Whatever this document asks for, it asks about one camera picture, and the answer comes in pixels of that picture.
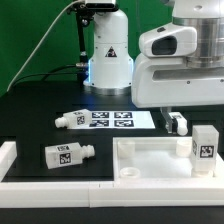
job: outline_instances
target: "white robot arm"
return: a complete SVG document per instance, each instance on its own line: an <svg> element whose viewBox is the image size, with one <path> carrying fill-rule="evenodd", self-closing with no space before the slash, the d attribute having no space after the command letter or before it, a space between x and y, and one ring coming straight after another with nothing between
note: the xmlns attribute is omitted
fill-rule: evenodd
<svg viewBox="0 0 224 224"><path fill-rule="evenodd" d="M172 23L142 34L132 83L137 107L224 103L224 0L163 0Z"/></svg>

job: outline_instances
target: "black cable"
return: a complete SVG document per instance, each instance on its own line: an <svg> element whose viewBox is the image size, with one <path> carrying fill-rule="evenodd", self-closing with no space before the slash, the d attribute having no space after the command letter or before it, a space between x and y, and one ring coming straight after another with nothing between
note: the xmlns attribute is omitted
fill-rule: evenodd
<svg viewBox="0 0 224 224"><path fill-rule="evenodd" d="M76 65L64 65L64 66L60 66L58 68L54 68L51 71L49 71L48 73L46 73L46 75L41 79L41 81L45 81L49 75L51 75L52 73L64 70L64 69L68 69L68 68L76 68Z"/></svg>
<svg viewBox="0 0 224 224"><path fill-rule="evenodd" d="M18 82L20 82L23 79L27 79L30 77L36 77L36 76L56 76L56 75L71 75L71 74L79 74L79 72L60 72L60 73L39 73L39 74L32 74L32 75L27 75L27 76L23 76L19 79L17 79L13 84L12 87L14 87Z"/></svg>

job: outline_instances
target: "bottle cap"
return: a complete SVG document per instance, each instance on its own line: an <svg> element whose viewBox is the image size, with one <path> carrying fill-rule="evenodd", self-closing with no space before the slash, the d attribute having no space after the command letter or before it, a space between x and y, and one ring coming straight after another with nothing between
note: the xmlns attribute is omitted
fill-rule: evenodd
<svg viewBox="0 0 224 224"><path fill-rule="evenodd" d="M82 147L82 158L89 158L95 156L95 150L92 145Z"/></svg>
<svg viewBox="0 0 224 224"><path fill-rule="evenodd" d="M57 128L63 128L68 126L68 121L64 117L60 117L55 120L55 125Z"/></svg>

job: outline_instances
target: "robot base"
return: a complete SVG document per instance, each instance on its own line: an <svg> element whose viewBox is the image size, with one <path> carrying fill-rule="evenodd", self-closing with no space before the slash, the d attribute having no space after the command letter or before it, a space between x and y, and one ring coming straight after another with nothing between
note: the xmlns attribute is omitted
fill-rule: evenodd
<svg viewBox="0 0 224 224"><path fill-rule="evenodd" d="M100 95L106 95L106 96L117 96L117 95L124 95L131 92L131 86L124 87L124 88L98 88L90 85L86 85L86 81L84 82L84 90L86 92L96 93Z"/></svg>

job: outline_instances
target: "robot camera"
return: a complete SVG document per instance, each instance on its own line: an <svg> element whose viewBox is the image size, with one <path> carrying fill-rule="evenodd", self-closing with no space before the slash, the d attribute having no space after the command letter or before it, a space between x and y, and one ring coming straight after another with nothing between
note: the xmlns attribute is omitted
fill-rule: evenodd
<svg viewBox="0 0 224 224"><path fill-rule="evenodd" d="M116 8L116 0L86 0L86 8L94 10L113 10Z"/></svg>

